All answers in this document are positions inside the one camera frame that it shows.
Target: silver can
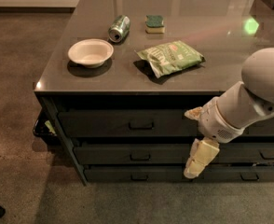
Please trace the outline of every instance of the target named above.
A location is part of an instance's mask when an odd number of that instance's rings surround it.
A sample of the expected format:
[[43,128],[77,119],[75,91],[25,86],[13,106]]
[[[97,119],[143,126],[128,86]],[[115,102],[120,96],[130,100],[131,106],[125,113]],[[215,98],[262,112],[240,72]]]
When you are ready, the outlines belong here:
[[115,43],[122,41],[130,30],[130,19],[125,15],[118,16],[108,30],[109,38]]

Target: white bowl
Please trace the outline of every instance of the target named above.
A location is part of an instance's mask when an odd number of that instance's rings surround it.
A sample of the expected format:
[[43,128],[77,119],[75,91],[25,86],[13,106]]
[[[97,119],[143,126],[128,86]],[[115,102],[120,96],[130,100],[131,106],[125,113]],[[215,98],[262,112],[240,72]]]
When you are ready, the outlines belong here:
[[75,43],[68,52],[70,60],[87,68],[101,66],[113,54],[110,43],[101,39],[88,39]]

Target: table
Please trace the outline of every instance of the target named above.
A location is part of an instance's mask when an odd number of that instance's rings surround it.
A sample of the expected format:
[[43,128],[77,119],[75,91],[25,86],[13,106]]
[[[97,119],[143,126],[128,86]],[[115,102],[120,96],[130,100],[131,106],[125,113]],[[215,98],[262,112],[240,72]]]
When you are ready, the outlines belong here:
[[[130,33],[103,66],[70,62],[68,49],[108,39],[117,15]],[[145,32],[162,15],[165,34]],[[206,62],[159,79],[136,51],[182,40]],[[260,0],[80,0],[34,93],[84,184],[89,181],[191,181],[183,177],[197,123],[184,119],[241,80],[253,52],[274,47],[274,10]],[[193,181],[274,180],[274,119],[220,146]]]

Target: snack bag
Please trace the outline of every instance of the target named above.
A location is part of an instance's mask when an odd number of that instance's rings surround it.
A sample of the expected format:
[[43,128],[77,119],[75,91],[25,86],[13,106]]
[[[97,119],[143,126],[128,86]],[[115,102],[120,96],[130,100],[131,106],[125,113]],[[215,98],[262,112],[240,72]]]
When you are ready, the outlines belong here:
[[150,63],[157,78],[205,62],[203,55],[182,41],[161,44],[137,54]]

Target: floor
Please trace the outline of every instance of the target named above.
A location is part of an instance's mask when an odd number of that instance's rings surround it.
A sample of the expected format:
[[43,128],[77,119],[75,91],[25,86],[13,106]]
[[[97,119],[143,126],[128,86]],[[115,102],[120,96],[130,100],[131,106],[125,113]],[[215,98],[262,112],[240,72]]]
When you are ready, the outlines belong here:
[[0,13],[0,223],[271,223],[274,183],[92,183],[33,136],[33,84],[68,13]]

